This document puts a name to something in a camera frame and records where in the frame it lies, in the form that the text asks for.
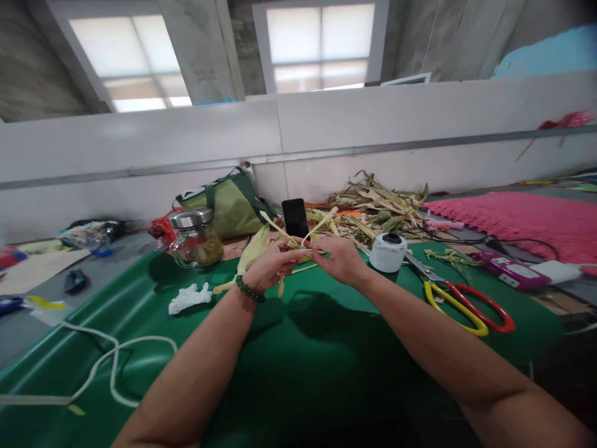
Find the green tote bag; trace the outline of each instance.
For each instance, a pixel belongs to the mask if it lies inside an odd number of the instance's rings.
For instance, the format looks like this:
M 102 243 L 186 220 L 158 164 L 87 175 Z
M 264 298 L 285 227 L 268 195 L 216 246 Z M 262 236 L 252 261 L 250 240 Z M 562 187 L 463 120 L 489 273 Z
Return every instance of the green tote bag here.
M 214 211 L 214 228 L 220 238 L 234 238 L 257 232 L 265 219 L 260 211 L 266 206 L 257 198 L 249 175 L 241 167 L 203 188 L 187 190 L 176 196 L 176 201 L 186 210 L 209 207 Z

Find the red item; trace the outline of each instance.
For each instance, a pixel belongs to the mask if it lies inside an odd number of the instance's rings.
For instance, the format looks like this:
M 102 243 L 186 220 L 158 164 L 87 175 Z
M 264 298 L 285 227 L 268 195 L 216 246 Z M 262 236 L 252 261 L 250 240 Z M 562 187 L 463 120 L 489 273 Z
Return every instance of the red item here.
M 563 263 L 597 264 L 597 205 L 528 193 L 491 192 L 426 206 L 436 215 L 462 221 L 500 240 L 533 238 L 549 243 L 558 249 Z M 547 260 L 556 258 L 548 246 L 540 243 L 509 244 Z M 597 268 L 582 270 L 597 276 Z
M 19 251 L 15 247 L 0 248 L 0 271 L 3 271 L 27 258 L 27 254 Z
M 174 229 L 172 229 L 172 226 L 170 225 L 168 216 L 181 210 L 183 210 L 182 207 L 175 207 L 175 210 L 172 210 L 165 216 L 151 221 L 151 229 L 149 230 L 149 234 L 156 240 L 161 238 L 164 245 L 170 247 L 170 245 L 176 240 L 176 233 L 174 233 Z
M 475 288 L 471 288 L 462 283 L 456 283 L 454 286 L 451 282 L 445 281 L 445 285 L 447 285 L 450 290 L 456 295 L 459 300 L 466 305 L 469 310 L 471 310 L 479 319 L 481 319 L 488 327 L 493 328 L 495 331 L 503 333 L 503 334 L 510 334 L 514 333 L 516 329 L 516 324 L 514 323 L 514 319 L 510 317 L 510 315 L 506 312 L 506 310 L 502 307 L 502 305 L 494 302 L 488 296 L 483 294 L 482 292 L 477 291 Z M 492 307 L 495 312 L 500 316 L 500 318 L 504 321 L 504 325 L 498 325 L 493 322 L 489 317 L 484 315 L 476 306 L 474 306 L 470 300 L 466 298 L 466 296 L 461 292 L 465 291 L 472 296 L 476 296 L 478 299 L 481 299 L 487 305 Z
M 590 123 L 594 119 L 595 119 L 595 117 L 592 116 L 591 114 L 589 114 L 589 111 L 573 112 L 573 113 L 569 113 L 568 115 L 566 115 L 560 121 L 547 120 L 541 126 L 539 126 L 537 129 L 580 128 L 581 126 L 584 126 L 587 123 Z M 562 139 L 560 140 L 560 147 L 562 147 L 562 145 L 564 144 L 565 138 L 566 138 L 566 136 L 562 136 Z M 531 145 L 533 145 L 535 140 L 537 140 L 537 139 L 533 138 L 533 140 L 530 141 L 530 143 L 527 145 L 527 147 L 516 158 L 514 163 L 516 163 L 516 162 L 518 162 L 518 160 L 520 160 L 520 158 L 524 155 L 524 153 L 527 152 L 528 148 L 530 148 Z

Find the red and yellow scissors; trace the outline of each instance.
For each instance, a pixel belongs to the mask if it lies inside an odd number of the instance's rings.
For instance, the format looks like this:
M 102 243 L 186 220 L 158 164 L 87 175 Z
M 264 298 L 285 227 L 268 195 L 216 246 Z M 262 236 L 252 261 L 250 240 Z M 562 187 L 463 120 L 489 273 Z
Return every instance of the red and yellow scissors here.
M 444 311 L 440 308 L 439 304 L 435 302 L 433 298 L 433 292 L 436 292 L 441 298 L 447 300 L 451 305 L 455 306 L 462 314 L 467 316 L 467 318 L 474 323 L 476 328 L 467 327 L 465 325 L 460 324 L 464 329 L 470 331 L 472 334 L 478 337 L 484 337 L 489 334 L 488 326 L 493 328 L 495 331 L 500 333 L 508 334 L 512 333 L 516 329 L 516 325 L 514 324 L 514 320 L 510 315 L 506 312 L 504 308 L 502 308 L 498 303 L 491 300 L 485 294 L 480 293 L 475 288 L 470 286 L 456 283 L 456 285 L 452 284 L 450 281 L 441 278 L 440 276 L 434 274 L 423 266 L 423 264 L 414 258 L 411 254 L 406 253 L 406 258 L 409 260 L 411 266 L 413 266 L 421 275 L 423 279 L 423 284 L 425 286 L 425 298 L 427 302 L 435 308 L 437 311 L 444 313 Z M 448 292 L 441 289 L 438 284 L 443 284 L 451 290 L 451 292 L 460 300 L 460 302 L 452 297 Z M 498 325 L 493 322 L 489 317 L 485 316 L 479 309 L 474 306 L 470 300 L 468 300 L 462 291 L 467 292 L 477 298 L 481 299 L 482 301 L 486 302 L 489 306 L 491 306 L 497 314 L 501 317 L 504 321 L 503 325 Z

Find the smartphone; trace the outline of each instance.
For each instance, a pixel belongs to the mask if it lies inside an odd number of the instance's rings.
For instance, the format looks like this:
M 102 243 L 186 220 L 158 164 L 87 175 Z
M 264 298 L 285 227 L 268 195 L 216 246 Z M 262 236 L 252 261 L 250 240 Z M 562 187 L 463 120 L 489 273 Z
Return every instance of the smartphone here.
M 301 198 L 282 201 L 282 213 L 284 214 L 286 233 L 290 236 L 305 238 L 309 233 L 305 201 Z

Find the pink towel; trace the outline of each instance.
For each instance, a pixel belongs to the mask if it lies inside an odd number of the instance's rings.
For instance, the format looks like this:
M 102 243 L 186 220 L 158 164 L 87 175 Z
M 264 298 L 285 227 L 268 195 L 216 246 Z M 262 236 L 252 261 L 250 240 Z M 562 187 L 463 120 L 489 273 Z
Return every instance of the pink towel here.
M 563 263 L 597 264 L 597 205 L 515 192 L 426 203 L 429 210 L 485 231 L 500 240 L 534 238 L 556 247 Z M 547 260 L 553 251 L 540 243 L 514 244 Z M 583 268 L 597 276 L 597 268 Z

